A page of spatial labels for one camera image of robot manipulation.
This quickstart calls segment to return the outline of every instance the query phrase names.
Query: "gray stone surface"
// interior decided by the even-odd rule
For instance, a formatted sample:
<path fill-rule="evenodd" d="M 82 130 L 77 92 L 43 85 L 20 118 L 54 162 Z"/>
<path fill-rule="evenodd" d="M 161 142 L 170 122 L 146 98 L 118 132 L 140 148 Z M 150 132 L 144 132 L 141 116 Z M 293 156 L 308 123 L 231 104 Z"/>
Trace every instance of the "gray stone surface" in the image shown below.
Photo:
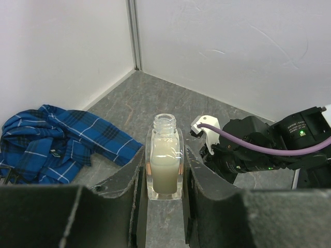
<path fill-rule="evenodd" d="M 160 113 L 176 117 L 182 129 L 184 142 L 198 154 L 204 139 L 189 135 L 190 124 L 198 115 L 218 118 L 221 127 L 230 119 L 251 115 L 245 111 L 216 101 L 194 91 L 167 81 L 135 72 L 90 111 L 116 125 L 141 143 L 145 143 L 147 131 Z M 93 166 L 83 168 L 75 183 L 95 185 L 113 175 L 119 166 L 99 155 L 93 156 Z M 288 189 L 293 171 L 240 174 L 235 185 L 247 189 Z M 146 247 L 188 247 L 184 243 L 182 204 L 179 201 L 150 201 L 148 203 Z"/>

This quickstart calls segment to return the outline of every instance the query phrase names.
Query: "purple cable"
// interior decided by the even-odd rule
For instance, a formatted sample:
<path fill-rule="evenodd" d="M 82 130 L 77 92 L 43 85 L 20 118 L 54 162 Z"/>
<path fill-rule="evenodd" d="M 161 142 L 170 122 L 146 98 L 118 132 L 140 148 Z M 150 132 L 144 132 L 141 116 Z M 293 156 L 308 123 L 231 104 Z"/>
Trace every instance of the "purple cable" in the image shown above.
<path fill-rule="evenodd" d="M 305 148 L 305 149 L 300 149 L 300 150 L 276 150 L 276 149 L 269 149 L 269 148 L 253 145 L 253 144 L 248 143 L 244 140 L 241 140 L 240 138 L 232 136 L 230 133 L 226 133 L 223 130 L 215 128 L 214 126 L 209 125 L 209 124 L 201 123 L 201 124 L 198 124 L 197 127 L 198 128 L 208 128 L 208 129 L 214 131 L 215 133 L 218 133 L 219 135 L 223 136 L 224 138 L 227 138 L 228 140 L 230 140 L 234 143 L 237 143 L 240 146 L 246 147 L 250 150 L 258 151 L 258 152 L 262 152 L 262 153 L 270 154 L 270 155 L 277 155 L 277 156 L 301 156 L 301 155 L 306 155 L 306 154 L 309 154 L 309 153 L 319 151 L 319 150 L 321 150 L 321 149 L 323 149 L 323 148 L 325 148 L 325 147 L 327 147 L 328 145 L 331 144 L 331 136 L 330 136 L 325 141 L 320 142 L 319 144 L 317 144 L 315 146 L 308 147 L 308 148 Z"/>

